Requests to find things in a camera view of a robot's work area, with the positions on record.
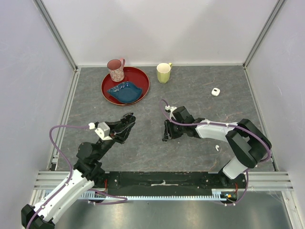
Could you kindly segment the white earbud charging case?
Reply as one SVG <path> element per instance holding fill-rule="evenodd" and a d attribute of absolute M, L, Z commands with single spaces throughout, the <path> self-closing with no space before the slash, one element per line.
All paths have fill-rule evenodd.
<path fill-rule="evenodd" d="M 220 94 L 220 89 L 218 88 L 213 88 L 211 91 L 211 95 L 213 96 L 218 96 Z"/>

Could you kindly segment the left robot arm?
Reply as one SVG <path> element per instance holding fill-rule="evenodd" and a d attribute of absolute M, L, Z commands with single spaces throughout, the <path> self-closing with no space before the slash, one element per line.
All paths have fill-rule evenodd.
<path fill-rule="evenodd" d="M 124 144 L 135 125 L 132 112 L 116 122 L 89 123 L 84 129 L 93 130 L 99 137 L 96 143 L 84 142 L 78 147 L 77 163 L 69 164 L 66 178 L 34 206 L 21 210 L 21 225 L 26 229 L 53 229 L 66 210 L 92 187 L 101 187 L 105 181 L 101 158 L 115 143 Z"/>

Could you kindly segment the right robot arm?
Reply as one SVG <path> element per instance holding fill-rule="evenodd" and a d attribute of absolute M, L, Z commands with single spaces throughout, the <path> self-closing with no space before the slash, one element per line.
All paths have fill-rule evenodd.
<path fill-rule="evenodd" d="M 163 141 L 177 139 L 186 134 L 194 138 L 209 138 L 224 141 L 231 147 L 234 158 L 222 169 L 218 182 L 228 188 L 241 173 L 255 168 L 260 162 L 271 157 L 271 142 L 248 119 L 235 123 L 213 122 L 204 118 L 194 119 L 184 106 L 166 105 L 163 113 Z"/>

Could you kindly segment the black earbud charging case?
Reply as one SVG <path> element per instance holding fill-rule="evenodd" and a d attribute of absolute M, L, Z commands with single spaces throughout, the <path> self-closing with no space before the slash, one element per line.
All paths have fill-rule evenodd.
<path fill-rule="evenodd" d="M 124 125 L 129 125 L 131 123 L 134 123 L 136 120 L 136 117 L 133 115 L 133 114 L 127 114 L 127 115 L 124 115 L 122 118 L 121 118 L 121 122 L 124 124 Z"/>

